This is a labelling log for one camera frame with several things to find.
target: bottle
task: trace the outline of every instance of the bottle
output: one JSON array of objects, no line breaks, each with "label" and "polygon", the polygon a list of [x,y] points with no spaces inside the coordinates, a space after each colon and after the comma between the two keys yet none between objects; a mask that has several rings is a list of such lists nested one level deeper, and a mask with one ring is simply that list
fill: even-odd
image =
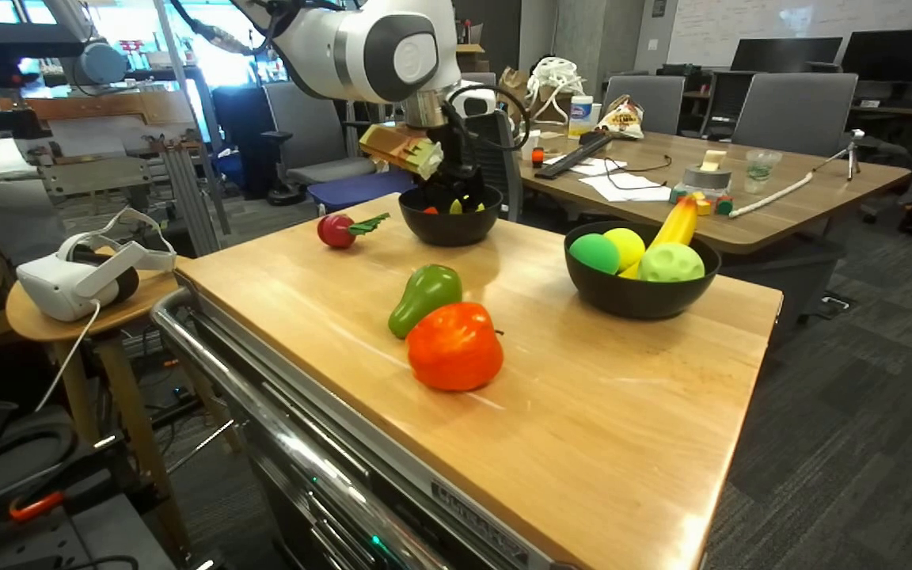
[{"label": "bottle", "polygon": [[591,96],[577,93],[571,100],[571,138],[581,138],[586,130],[591,130]]}]

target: stool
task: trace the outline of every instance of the stool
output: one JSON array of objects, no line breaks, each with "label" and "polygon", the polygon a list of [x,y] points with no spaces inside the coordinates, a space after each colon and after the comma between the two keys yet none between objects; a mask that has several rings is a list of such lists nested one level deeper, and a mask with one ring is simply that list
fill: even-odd
[{"label": "stool", "polygon": [[412,173],[378,172],[378,173],[363,173],[363,178],[309,185],[306,196],[315,196],[324,213],[337,213],[337,210],[347,210],[354,201],[368,201],[368,199],[378,199],[385,192],[406,192],[412,187],[418,187]]},{"label": "stool", "polygon": [[[148,412],[141,406],[136,372],[134,372],[134,367],[123,353],[123,341],[116,334],[121,325],[136,324],[141,317],[148,319],[153,303],[160,300],[164,295],[170,295],[174,289],[176,289],[174,272],[138,272],[136,295],[128,296],[123,303],[106,306],[100,317],[94,319],[94,325],[87,333],[87,341],[94,348],[94,353],[100,357],[100,367],[107,372],[107,390],[110,390],[113,407],[128,428],[130,451],[136,456],[136,469],[156,484],[156,491],[160,497],[160,503],[157,503],[160,540],[176,557],[176,555],[190,551],[190,540],[183,532],[180,511],[174,503],[164,456],[156,446],[153,420],[148,420]],[[69,353],[79,328],[87,325],[87,319],[77,319],[77,324],[49,319],[18,282],[9,289],[6,319],[9,319],[15,334],[49,346],[49,350],[56,365]],[[202,407],[209,412],[209,419],[225,424],[227,412],[216,401],[209,383],[192,369],[190,369],[190,383],[192,383]],[[69,367],[63,369],[63,390],[69,398],[69,414],[74,414],[74,428],[77,428],[79,441],[94,443],[100,438],[98,412],[94,412],[94,398],[88,394],[87,367],[79,357],[74,357]]]}]

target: plastic fruit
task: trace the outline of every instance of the plastic fruit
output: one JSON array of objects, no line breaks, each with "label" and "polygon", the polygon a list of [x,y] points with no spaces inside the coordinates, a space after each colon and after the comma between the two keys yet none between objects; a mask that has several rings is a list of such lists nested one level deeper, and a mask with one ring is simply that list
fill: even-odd
[{"label": "plastic fruit", "polygon": [[686,243],[652,243],[643,256],[643,282],[696,282],[702,276],[706,262]]},{"label": "plastic fruit", "polygon": [[640,258],[645,253],[645,241],[630,232],[630,229],[612,229],[604,237],[615,243],[616,258],[622,258],[622,279],[638,279],[640,276]]},{"label": "plastic fruit", "polygon": [[452,266],[422,266],[406,279],[402,296],[391,312],[391,333],[406,340],[416,324],[442,306],[462,300],[462,279]]},{"label": "plastic fruit", "polygon": [[354,220],[346,213],[331,213],[320,218],[316,233],[328,249],[347,249],[357,241],[357,233],[370,233],[374,229],[381,229],[382,218],[391,214],[382,213],[382,214]]},{"label": "plastic fruit", "polygon": [[689,243],[699,220],[699,201],[692,196],[682,196],[682,201],[670,207],[665,225],[655,232],[648,243]]},{"label": "plastic fruit", "polygon": [[571,243],[571,256],[604,276],[616,276],[622,270],[616,248],[604,233],[581,233]]},{"label": "plastic fruit", "polygon": [[490,312],[484,303],[442,303],[410,334],[406,353],[416,377],[442,394],[470,394],[490,383],[505,365]]}]

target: red tomato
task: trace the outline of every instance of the red tomato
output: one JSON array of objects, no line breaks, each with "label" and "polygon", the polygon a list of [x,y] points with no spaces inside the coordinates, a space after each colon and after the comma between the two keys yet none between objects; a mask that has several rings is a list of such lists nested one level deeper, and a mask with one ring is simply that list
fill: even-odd
[{"label": "red tomato", "polygon": [[470,394],[490,383],[505,350],[484,303],[442,303],[406,334],[416,377],[442,394]]}]

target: paper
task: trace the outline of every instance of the paper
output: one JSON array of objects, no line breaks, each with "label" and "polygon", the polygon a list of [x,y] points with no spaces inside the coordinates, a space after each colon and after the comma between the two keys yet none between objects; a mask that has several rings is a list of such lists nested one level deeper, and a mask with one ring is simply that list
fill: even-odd
[{"label": "paper", "polygon": [[604,178],[604,173],[622,172],[622,169],[625,169],[625,161],[612,161],[612,158],[584,158],[581,165],[573,165],[573,172],[581,178]]},{"label": "paper", "polygon": [[626,172],[591,173],[581,180],[591,187],[594,192],[601,192],[609,201],[668,201],[670,199],[670,187],[661,187],[648,178],[638,178]]}]

